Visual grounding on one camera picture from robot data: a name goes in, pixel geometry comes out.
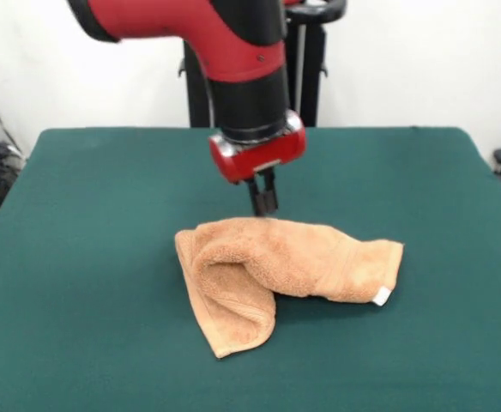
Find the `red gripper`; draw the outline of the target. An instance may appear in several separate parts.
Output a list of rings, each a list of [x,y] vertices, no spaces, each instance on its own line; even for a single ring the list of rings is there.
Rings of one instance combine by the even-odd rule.
[[[306,149],[305,128],[301,126],[270,141],[254,145],[236,144],[229,142],[221,134],[215,134],[208,139],[208,145],[215,165],[229,183],[246,180],[254,215],[273,214],[278,209],[278,199],[275,170],[270,167],[287,164],[302,156]],[[262,200],[254,175],[263,170]]]

